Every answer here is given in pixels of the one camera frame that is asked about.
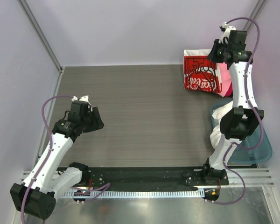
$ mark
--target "gray wood surface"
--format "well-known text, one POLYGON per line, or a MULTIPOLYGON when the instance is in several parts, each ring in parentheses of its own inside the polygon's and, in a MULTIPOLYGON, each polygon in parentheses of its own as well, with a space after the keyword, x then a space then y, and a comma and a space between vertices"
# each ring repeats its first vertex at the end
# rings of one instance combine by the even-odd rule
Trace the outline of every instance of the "gray wood surface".
MULTIPOLYGON (((105 124, 82 134, 60 166, 201 166, 213 152, 210 107, 221 97, 184 90, 181 65, 67 67, 58 94, 89 94, 105 124)), ((52 123, 70 104, 56 101, 52 123)))

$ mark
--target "metal floor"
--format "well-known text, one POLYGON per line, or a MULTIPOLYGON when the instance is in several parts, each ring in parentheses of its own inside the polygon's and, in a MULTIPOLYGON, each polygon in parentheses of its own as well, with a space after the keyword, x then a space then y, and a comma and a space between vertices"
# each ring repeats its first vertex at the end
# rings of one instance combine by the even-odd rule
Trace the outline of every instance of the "metal floor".
MULTIPOLYGON (((105 124, 82 134, 61 167, 201 166, 213 152, 210 107, 221 97, 184 90, 181 65, 67 67, 58 94, 89 94, 105 124)), ((68 109, 56 100, 52 123, 68 109)))
MULTIPOLYGON (((220 201, 233 201, 241 188, 221 189, 220 201)), ((233 205, 215 205, 201 198, 96 200, 84 205, 59 200, 46 224, 273 224, 262 188, 248 188, 233 205)), ((42 220, 28 216, 27 224, 42 220)))

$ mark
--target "pink fabric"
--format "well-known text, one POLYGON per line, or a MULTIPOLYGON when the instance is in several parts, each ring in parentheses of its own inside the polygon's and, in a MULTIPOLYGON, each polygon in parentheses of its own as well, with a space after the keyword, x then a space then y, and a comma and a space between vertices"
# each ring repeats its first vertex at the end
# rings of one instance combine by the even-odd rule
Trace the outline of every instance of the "pink fabric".
POLYGON ((231 77, 225 63, 220 63, 219 68, 222 79, 222 91, 217 94, 221 97, 228 97, 232 93, 231 77))

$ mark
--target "white cloth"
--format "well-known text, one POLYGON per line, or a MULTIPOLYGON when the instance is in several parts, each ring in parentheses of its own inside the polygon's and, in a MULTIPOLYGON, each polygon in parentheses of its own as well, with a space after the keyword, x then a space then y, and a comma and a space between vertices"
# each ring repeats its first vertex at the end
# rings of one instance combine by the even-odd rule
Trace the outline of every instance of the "white cloth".
POLYGON ((221 106, 213 111, 212 117, 215 120, 216 126, 213 129, 213 132, 210 134, 210 142, 213 148, 216 148, 219 144, 220 138, 222 136, 222 133, 220 132, 220 122, 222 117, 227 114, 228 111, 232 109, 233 101, 230 103, 221 106))

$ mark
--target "white wall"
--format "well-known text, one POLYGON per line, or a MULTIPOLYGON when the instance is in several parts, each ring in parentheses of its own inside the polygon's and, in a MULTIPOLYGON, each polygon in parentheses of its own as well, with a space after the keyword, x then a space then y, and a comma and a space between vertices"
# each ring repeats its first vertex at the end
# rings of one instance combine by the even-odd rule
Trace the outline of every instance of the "white wall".
POLYGON ((9 190, 32 168, 57 76, 19 3, 0 0, 0 224, 12 221, 9 190))
MULTIPOLYGON (((260 43, 254 56, 252 81, 260 109, 265 111, 265 130, 273 148, 269 167, 280 201, 280 1, 269 0, 257 22, 260 26, 260 43)), ((256 40, 253 28, 247 37, 248 48, 256 40)))
POLYGON ((87 66, 180 64, 184 49, 211 48, 218 27, 257 0, 27 2, 61 65, 87 66))

